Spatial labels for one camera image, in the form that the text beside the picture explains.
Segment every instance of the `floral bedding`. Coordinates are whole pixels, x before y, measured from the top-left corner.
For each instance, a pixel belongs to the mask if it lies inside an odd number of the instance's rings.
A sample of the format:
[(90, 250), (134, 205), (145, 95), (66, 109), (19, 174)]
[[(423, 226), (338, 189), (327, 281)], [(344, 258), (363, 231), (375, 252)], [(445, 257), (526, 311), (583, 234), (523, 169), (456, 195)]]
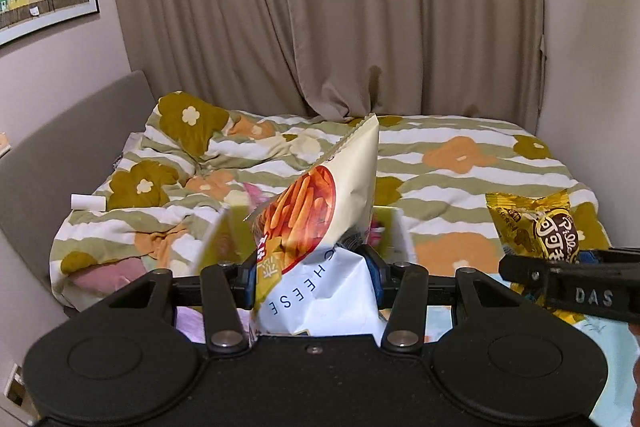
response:
[[(224, 207), (281, 192), (358, 121), (261, 117), (185, 92), (162, 97), (142, 140), (94, 192), (107, 211), (75, 210), (62, 224), (50, 254), (53, 293), (84, 309), (156, 267), (197, 273)], [(459, 266), (497, 272), (502, 248), (486, 192), (539, 197), (567, 188), (580, 247), (609, 245), (593, 192), (511, 123), (382, 116), (377, 176), (375, 204), (402, 209), (417, 259), (434, 275)], [(96, 275), (98, 267), (110, 276)]]

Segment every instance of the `beige curtain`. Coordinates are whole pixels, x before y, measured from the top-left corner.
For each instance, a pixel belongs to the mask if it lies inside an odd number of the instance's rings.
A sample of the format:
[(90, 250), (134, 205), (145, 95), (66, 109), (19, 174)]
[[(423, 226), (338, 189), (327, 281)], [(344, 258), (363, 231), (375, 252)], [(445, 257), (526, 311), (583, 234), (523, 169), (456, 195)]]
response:
[(259, 114), (465, 114), (534, 131), (543, 0), (116, 0), (131, 67)]

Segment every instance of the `screw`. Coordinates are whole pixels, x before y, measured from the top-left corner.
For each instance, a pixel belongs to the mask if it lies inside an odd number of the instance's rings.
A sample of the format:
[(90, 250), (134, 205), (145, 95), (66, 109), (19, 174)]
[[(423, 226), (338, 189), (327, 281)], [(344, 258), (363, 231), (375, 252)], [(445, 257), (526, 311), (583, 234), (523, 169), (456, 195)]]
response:
[(242, 342), (242, 335), (234, 330), (222, 330), (211, 335), (211, 344), (218, 347), (234, 347)]
[(396, 330), (391, 331), (386, 339), (396, 347), (410, 347), (418, 342), (418, 335), (409, 330)]

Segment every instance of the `gray headboard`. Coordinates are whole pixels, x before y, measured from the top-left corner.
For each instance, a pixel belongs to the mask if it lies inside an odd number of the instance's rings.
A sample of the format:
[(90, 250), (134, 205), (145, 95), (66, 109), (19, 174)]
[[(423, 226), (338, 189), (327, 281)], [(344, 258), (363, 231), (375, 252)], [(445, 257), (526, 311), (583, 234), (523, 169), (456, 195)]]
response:
[(113, 170), (156, 100), (135, 71), (77, 103), (0, 158), (0, 229), (46, 287), (49, 251), (70, 195), (91, 194)]

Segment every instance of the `cheese snack bag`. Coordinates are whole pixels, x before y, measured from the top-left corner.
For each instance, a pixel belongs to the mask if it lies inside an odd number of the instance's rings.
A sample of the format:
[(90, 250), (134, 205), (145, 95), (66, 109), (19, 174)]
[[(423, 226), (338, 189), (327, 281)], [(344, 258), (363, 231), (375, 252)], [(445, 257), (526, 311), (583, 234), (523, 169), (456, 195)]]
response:
[[(501, 192), (490, 192), (485, 198), (505, 254), (575, 263), (578, 232), (566, 190), (545, 198), (525, 198)], [(511, 283), (511, 289), (544, 305), (541, 289), (519, 283)], [(582, 314), (563, 310), (554, 311), (554, 315), (569, 324), (584, 318)]]
[(350, 335), (379, 341), (384, 323), (365, 259), (378, 161), (369, 115), (254, 220), (258, 333)]

